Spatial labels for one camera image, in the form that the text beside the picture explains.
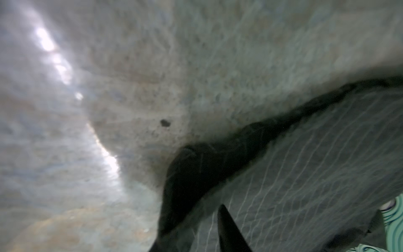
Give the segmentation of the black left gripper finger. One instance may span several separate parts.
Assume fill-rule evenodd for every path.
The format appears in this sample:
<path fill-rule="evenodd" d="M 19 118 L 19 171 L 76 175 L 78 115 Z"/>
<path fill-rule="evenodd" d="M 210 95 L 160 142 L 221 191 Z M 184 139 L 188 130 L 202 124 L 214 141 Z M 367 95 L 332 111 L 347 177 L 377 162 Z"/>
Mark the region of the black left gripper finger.
<path fill-rule="evenodd" d="M 217 218 L 221 252 L 252 252 L 225 205 L 218 208 Z"/>

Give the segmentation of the dark grey pinstriped shirt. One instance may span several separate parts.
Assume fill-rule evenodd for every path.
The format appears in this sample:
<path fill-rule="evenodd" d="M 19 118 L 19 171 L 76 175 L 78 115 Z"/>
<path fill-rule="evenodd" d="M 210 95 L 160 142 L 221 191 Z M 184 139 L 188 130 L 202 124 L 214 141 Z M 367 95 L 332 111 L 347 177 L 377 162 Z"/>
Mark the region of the dark grey pinstriped shirt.
<path fill-rule="evenodd" d="M 225 205 L 252 252 L 403 249 L 403 79 L 351 83 L 169 166 L 153 252 L 220 252 Z"/>

